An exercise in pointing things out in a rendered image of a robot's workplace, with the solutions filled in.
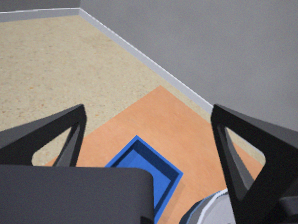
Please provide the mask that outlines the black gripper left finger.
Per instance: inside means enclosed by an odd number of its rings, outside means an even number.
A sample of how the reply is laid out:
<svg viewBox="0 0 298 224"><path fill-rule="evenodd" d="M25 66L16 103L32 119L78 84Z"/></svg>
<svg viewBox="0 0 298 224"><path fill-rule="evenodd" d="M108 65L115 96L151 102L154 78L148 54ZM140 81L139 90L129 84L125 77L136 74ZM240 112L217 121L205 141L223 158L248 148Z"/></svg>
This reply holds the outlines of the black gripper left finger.
<svg viewBox="0 0 298 224"><path fill-rule="evenodd" d="M76 167L87 123L83 104L0 131L0 165L29 165L36 151L71 127L52 166Z"/></svg>

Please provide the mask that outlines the blue open crate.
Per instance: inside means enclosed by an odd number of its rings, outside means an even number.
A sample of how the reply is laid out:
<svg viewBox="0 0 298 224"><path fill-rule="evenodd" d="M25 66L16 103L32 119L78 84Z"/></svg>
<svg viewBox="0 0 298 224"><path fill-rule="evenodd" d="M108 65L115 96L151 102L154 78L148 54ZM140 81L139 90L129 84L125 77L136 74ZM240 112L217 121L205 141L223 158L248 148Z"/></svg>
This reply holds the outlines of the blue open crate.
<svg viewBox="0 0 298 224"><path fill-rule="evenodd" d="M138 135L104 167L136 167L153 175L155 224L184 174Z"/></svg>

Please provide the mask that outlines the grey round turntable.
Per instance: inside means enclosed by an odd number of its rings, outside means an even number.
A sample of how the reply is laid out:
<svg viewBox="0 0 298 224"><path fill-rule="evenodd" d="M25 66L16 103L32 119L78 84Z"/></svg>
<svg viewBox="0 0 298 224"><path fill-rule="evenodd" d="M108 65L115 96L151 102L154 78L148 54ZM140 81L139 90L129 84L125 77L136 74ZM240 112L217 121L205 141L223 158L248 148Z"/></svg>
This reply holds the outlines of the grey round turntable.
<svg viewBox="0 0 298 224"><path fill-rule="evenodd" d="M181 218L179 224L235 223L227 191L227 189L217 191L214 194L196 202Z"/></svg>

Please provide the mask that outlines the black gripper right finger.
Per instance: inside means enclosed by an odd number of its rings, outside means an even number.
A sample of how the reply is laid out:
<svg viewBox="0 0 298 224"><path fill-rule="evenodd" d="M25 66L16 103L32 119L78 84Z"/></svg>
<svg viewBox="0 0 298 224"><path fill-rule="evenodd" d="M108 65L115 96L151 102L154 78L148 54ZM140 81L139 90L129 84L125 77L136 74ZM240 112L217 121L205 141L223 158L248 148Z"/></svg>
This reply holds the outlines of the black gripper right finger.
<svg viewBox="0 0 298 224"><path fill-rule="evenodd" d="M259 224L279 201L298 198L297 131L219 104L214 104L210 121L236 224ZM255 181L227 128L264 154L265 165Z"/></svg>

